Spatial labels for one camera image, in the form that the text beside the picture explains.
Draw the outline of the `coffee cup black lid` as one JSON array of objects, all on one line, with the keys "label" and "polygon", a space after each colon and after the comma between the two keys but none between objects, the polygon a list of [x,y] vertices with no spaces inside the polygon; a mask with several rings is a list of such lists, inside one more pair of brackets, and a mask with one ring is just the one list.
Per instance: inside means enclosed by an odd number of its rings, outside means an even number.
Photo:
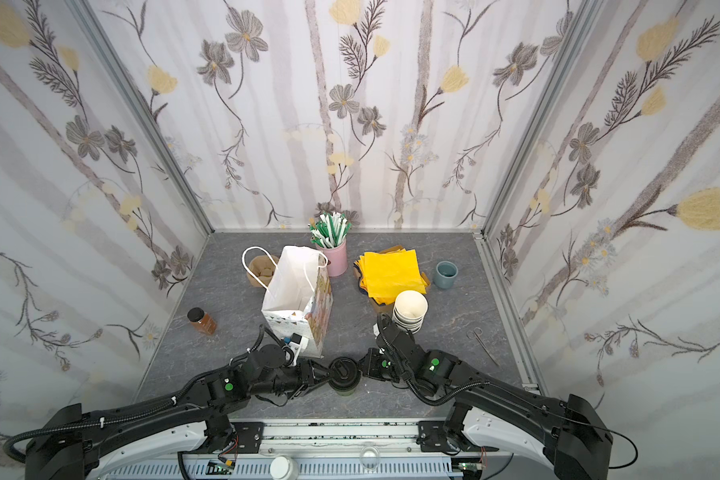
[{"label": "coffee cup black lid", "polygon": [[341,396],[350,396],[362,378],[358,363],[350,357],[338,357],[329,365],[329,386]]}]

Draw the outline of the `white paper gift bag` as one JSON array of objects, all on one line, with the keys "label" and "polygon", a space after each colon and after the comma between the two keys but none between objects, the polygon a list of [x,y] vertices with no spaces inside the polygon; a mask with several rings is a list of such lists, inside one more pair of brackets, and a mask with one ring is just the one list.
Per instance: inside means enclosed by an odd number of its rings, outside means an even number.
[{"label": "white paper gift bag", "polygon": [[285,246],[265,286],[261,313],[277,337],[307,341],[300,355],[323,354],[333,304],[328,259],[309,247]]}]

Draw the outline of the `brown pulp cup carrier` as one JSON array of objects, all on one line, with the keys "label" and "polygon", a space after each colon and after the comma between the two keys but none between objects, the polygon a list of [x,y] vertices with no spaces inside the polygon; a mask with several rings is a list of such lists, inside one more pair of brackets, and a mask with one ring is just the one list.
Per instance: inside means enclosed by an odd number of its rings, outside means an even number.
[{"label": "brown pulp cup carrier", "polygon": [[248,264],[248,280],[253,287],[266,287],[270,284],[279,262],[278,256],[269,258],[266,254],[254,257]]}]

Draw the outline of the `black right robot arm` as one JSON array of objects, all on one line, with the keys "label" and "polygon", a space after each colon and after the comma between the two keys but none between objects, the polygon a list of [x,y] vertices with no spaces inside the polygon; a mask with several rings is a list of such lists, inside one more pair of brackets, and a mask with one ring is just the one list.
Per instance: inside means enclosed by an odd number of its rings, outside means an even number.
[{"label": "black right robot arm", "polygon": [[618,432],[575,394],[547,397],[483,373],[442,350],[425,350],[388,315],[373,327],[377,379],[401,383],[421,403],[448,405],[446,439],[457,448],[504,450],[532,459],[559,479],[605,479]]}]

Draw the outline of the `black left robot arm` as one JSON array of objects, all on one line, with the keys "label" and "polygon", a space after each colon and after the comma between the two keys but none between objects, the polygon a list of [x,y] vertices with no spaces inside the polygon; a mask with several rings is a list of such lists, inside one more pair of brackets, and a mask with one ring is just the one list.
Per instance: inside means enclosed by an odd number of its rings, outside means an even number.
[{"label": "black left robot arm", "polygon": [[139,441],[197,425],[196,451],[210,453],[237,434],[229,415],[252,398],[291,400],[327,384],[330,369],[299,359],[267,326],[254,345],[227,364],[192,377],[178,391],[109,410],[85,412],[80,404],[59,410],[43,427],[4,441],[10,459],[23,464],[28,479],[86,479],[103,471],[105,459]]}]

